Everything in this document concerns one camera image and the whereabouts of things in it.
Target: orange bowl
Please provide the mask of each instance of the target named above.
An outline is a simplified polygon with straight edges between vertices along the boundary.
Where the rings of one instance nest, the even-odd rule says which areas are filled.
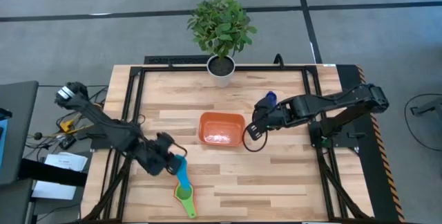
[[[238,146],[245,121],[240,114],[206,112],[200,118],[200,140],[206,144]]]

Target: wooden tabletop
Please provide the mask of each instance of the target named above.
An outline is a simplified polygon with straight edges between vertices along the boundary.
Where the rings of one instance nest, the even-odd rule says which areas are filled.
[[[104,107],[112,118],[121,118],[130,67],[117,65],[113,69]],[[336,67],[318,65],[318,76],[323,95],[341,91]],[[214,87],[207,72],[147,73],[140,108],[146,118],[144,134],[154,138],[165,131],[189,151],[188,173],[195,188],[198,217],[189,219],[174,199],[175,176],[163,171],[153,177],[133,162],[123,221],[326,221],[316,152],[310,146],[307,125],[269,132],[267,146],[258,153],[243,146],[209,146],[198,138],[204,112],[239,113],[248,124],[254,104],[268,91],[273,91],[278,101],[305,94],[301,73],[237,71],[226,88]],[[247,138],[246,142],[256,149],[262,141],[252,144]],[[373,216],[359,157],[346,148],[335,151],[343,187]],[[99,200],[107,154],[107,150],[100,150],[93,155],[81,204],[84,215]],[[332,186],[331,194],[336,195]],[[115,196],[111,216],[116,215],[119,190]],[[333,201],[338,216],[336,197]]]

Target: white pot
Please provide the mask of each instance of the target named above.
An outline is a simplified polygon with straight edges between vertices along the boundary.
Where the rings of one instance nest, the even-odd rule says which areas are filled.
[[[207,71],[209,72],[209,74],[211,75],[211,77],[213,78],[213,81],[215,82],[215,85],[217,87],[226,87],[227,85],[229,85],[230,83],[230,78],[233,76],[233,72],[235,72],[235,61],[232,59],[232,57],[226,55],[226,59],[230,59],[233,62],[233,70],[225,76],[218,76],[218,75],[214,75],[210,70],[209,70],[209,62],[212,59],[215,59],[216,57],[218,57],[217,55],[214,55],[212,57],[209,58],[209,60],[207,61]]]

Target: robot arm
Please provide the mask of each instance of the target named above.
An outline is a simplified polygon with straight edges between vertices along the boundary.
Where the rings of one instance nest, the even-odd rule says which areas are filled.
[[[313,120],[319,113],[347,107],[334,118],[320,121],[322,136],[329,137],[341,127],[366,113],[382,113],[389,106],[382,89],[373,84],[361,84],[353,89],[327,96],[298,95],[272,106],[268,98],[255,105],[253,122],[247,131],[257,140],[266,131],[296,127]]]
[[[175,144],[169,134],[157,133],[157,140],[148,140],[139,125],[110,119],[89,102],[88,91],[83,84],[67,83],[57,92],[55,103],[88,118],[106,135],[111,147],[136,159],[150,175],[158,175],[163,168],[174,175],[180,168],[182,161],[169,152],[169,147]]]

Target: orange striped edge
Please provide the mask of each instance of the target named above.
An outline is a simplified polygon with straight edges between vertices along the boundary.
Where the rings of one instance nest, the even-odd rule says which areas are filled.
[[[365,83],[365,76],[363,75],[364,72],[362,68],[358,65],[356,65],[356,67],[358,68],[361,82]],[[383,160],[385,175],[387,176],[388,183],[390,184],[390,191],[392,192],[393,201],[394,204],[396,205],[395,207],[398,213],[398,219],[400,222],[405,222],[405,218],[403,216],[403,211],[401,207],[401,202],[399,201],[398,192],[396,191],[396,185],[394,184],[392,170],[390,169],[390,164],[388,163],[387,154],[385,152],[385,145],[384,142],[382,141],[381,130],[379,129],[378,121],[376,120],[376,117],[374,117],[373,113],[370,114],[370,117],[372,119],[374,135],[376,136],[376,142],[378,143],[378,148],[381,153],[381,158]]]

